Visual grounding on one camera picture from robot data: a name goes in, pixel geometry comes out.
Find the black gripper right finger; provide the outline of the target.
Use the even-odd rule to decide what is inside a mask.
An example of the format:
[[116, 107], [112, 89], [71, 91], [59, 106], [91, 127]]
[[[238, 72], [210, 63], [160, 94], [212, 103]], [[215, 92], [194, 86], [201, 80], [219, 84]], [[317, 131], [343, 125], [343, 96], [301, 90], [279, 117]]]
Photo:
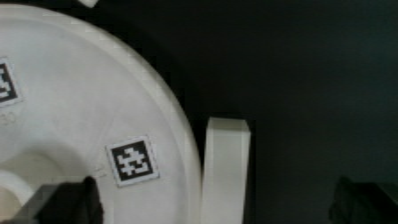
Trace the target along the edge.
[[398, 183], [341, 177], [329, 208], [331, 224], [398, 224]]

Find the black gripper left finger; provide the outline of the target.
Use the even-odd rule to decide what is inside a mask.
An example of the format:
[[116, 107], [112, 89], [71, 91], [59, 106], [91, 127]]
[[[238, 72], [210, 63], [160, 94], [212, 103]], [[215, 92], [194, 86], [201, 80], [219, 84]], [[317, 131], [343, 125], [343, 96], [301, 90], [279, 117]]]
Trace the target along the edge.
[[103, 224], [105, 211], [96, 180], [39, 187], [16, 215], [15, 224]]

